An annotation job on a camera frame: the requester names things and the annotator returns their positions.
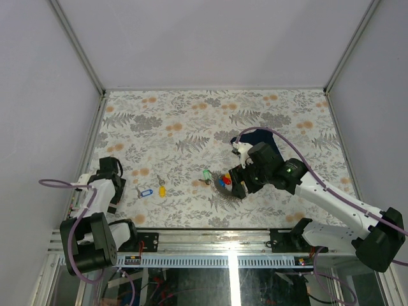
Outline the metal keyring with yellow handle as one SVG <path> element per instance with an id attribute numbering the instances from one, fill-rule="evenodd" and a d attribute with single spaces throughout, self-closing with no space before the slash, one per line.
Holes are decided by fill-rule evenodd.
<path id="1" fill-rule="evenodd" d="M 220 196 L 222 196 L 225 199 L 229 200 L 242 200 L 245 199 L 247 196 L 245 195 L 244 197 L 238 197 L 237 195 L 234 195 L 232 192 L 232 186 L 231 185 L 226 185 L 222 181 L 222 175 L 219 173 L 213 173 L 212 174 L 212 181 L 215 190 L 218 192 Z"/>

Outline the green key tag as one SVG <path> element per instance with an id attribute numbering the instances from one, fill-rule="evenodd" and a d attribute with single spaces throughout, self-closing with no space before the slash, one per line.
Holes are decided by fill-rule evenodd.
<path id="1" fill-rule="evenodd" d="M 200 179 L 200 182 L 210 185 L 212 182 L 212 173 L 210 170 L 203 170 L 203 178 Z"/>

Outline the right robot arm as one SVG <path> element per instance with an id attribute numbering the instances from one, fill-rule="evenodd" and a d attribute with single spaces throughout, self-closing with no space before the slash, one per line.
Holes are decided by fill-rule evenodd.
<path id="1" fill-rule="evenodd" d="M 245 138 L 230 147 L 207 138 L 185 149 L 131 142 L 98 148 L 95 167 L 110 157 L 126 180 L 122 198 L 108 207 L 109 221 L 138 228 L 292 227 L 297 251 L 325 246 L 356 255 L 385 271 L 405 240 L 399 212 L 351 197 L 310 170 L 302 158 L 282 160 Z"/>

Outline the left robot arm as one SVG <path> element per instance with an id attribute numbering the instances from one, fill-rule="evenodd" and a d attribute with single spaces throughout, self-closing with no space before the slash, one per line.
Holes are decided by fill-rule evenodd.
<path id="1" fill-rule="evenodd" d="M 61 186 L 85 191 L 85 204 L 71 218 L 60 225 L 60 235 L 68 272 L 92 284 L 99 280 L 85 276 L 89 272 L 103 272 L 117 264 L 118 252 L 137 252 L 142 262 L 144 252 L 157 252 L 157 233 L 137 233 L 131 219 L 108 222 L 110 205 L 118 204 L 126 185 L 123 167 L 115 157 L 103 157 L 95 173 L 84 173 L 75 183 L 61 182 Z"/>

